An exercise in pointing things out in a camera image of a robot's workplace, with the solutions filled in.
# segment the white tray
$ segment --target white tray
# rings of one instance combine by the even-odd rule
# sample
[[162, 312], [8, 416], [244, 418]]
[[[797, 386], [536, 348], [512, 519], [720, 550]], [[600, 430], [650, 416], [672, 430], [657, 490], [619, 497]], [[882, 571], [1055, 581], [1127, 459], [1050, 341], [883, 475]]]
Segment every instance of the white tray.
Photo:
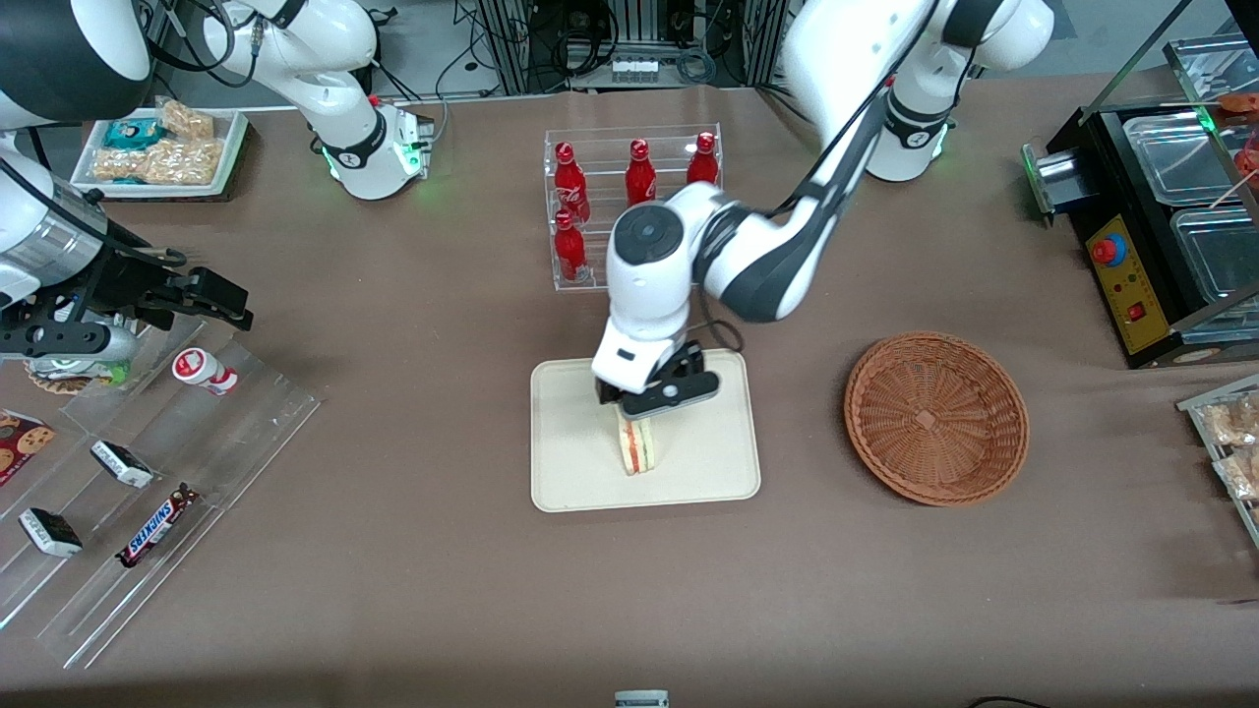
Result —
[[[171, 199], [222, 194], [227, 189], [228, 178], [232, 176], [232, 166], [235, 165], [237, 155], [240, 152], [240, 144], [244, 142], [249, 118], [243, 112], [233, 110], [198, 108], [198, 111], [214, 118], [214, 137], [223, 140], [223, 156], [219, 159], [219, 166], [214, 170], [214, 179], [210, 180], [210, 184], [127, 184], [96, 179], [92, 176], [96, 151], [104, 142], [104, 132], [113, 121], [97, 121], [92, 126], [87, 145], [83, 147], [83, 152], [79, 154], [78, 163], [74, 165], [74, 174], [71, 175], [71, 184], [79, 191], [99, 189], [111, 199]], [[156, 108], [137, 108], [127, 118], [152, 118], [156, 115]]]
[[534, 505], [558, 513], [754, 496], [760, 461], [743, 357], [724, 349], [704, 357], [721, 389], [653, 416], [656, 467], [633, 476], [621, 461], [616, 409], [596, 397], [590, 359], [539, 364], [530, 380]]

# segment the food container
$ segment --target food container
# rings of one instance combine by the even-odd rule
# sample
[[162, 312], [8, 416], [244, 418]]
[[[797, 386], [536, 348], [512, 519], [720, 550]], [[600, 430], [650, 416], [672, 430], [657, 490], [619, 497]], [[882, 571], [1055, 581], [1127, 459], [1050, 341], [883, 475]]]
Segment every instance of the food container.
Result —
[[[92, 174], [92, 165], [96, 163], [96, 152], [104, 142], [104, 134], [113, 121], [97, 121], [88, 135], [87, 145], [79, 154], [74, 173], [71, 175], [71, 184], [79, 191], [99, 189], [108, 199], [208, 199], [223, 194], [232, 176], [233, 166], [244, 144], [246, 132], [249, 127], [249, 118], [240, 111], [233, 110], [199, 110], [214, 118], [214, 137], [223, 141], [223, 156], [219, 166], [214, 171], [210, 184], [130, 184], [117, 181], [102, 181]], [[128, 118], [152, 118], [157, 116], [156, 108], [137, 108]]]
[[1209, 301], [1259, 281], [1259, 229], [1245, 208], [1183, 209], [1171, 226]]
[[[1197, 113], [1142, 116], [1123, 123], [1155, 199], [1168, 207], [1206, 205], [1233, 186]], [[1230, 154], [1245, 145], [1249, 127], [1221, 134]]]

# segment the brown table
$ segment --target brown table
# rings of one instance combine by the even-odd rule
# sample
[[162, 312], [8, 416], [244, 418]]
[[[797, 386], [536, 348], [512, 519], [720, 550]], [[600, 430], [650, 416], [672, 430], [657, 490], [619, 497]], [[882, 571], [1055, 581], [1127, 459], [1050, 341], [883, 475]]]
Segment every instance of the brown table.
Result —
[[[807, 126], [750, 91], [458, 105], [434, 178], [360, 203], [296, 113], [254, 115], [238, 199], [110, 213], [249, 287], [240, 340], [326, 403], [94, 668], [0, 634], [0, 685], [34, 690], [0, 704], [1254, 705], [1259, 615], [1220, 603], [1259, 596], [1254, 549], [1172, 407], [1254, 367], [1124, 370], [1017, 160], [1100, 83], [976, 82], [925, 176], [861, 186], [801, 309], [745, 328], [754, 499], [572, 515], [529, 499], [529, 374], [590, 355], [607, 300], [551, 290], [543, 131], [719, 120], [730, 191], [771, 205]], [[1022, 389], [988, 504], [903, 501], [840, 432], [851, 364], [910, 329]], [[60, 403], [15, 369], [6, 404]]]

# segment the red emergency stop button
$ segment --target red emergency stop button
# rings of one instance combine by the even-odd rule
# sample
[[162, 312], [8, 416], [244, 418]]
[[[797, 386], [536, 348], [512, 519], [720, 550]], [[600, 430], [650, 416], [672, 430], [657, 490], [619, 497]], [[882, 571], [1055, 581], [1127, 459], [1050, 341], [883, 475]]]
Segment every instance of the red emergency stop button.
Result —
[[1093, 249], [1089, 252], [1094, 263], [1107, 268], [1113, 268], [1122, 263], [1124, 256], [1127, 254], [1128, 244], [1118, 233], [1112, 233], [1110, 236], [1099, 239], [1093, 244]]

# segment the beige tray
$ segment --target beige tray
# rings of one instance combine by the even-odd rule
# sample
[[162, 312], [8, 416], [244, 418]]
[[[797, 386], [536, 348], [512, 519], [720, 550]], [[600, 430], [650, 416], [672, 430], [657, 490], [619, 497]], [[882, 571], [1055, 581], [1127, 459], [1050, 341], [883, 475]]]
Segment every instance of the beige tray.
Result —
[[594, 396], [589, 359], [534, 369], [531, 476], [534, 505], [548, 513], [735, 501], [760, 489], [743, 357], [705, 351], [721, 378], [716, 397], [651, 420], [656, 467], [630, 476], [621, 462], [617, 414]]

